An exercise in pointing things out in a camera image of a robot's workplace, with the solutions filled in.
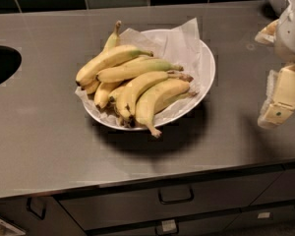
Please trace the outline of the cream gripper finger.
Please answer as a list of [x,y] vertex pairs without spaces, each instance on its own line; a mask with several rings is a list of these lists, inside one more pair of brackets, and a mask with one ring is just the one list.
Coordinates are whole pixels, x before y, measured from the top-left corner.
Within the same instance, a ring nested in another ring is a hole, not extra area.
[[283,124],[295,111],[295,63],[287,64],[278,72],[269,72],[265,95],[258,125],[273,129]]
[[255,36],[255,41],[266,45],[273,44],[277,23],[278,20],[275,20],[260,30]]

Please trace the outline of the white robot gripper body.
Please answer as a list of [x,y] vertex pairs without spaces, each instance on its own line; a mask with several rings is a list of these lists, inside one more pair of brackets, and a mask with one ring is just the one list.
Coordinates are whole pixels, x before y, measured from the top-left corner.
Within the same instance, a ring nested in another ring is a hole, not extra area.
[[276,26],[274,51],[282,60],[295,62],[295,0],[287,1]]

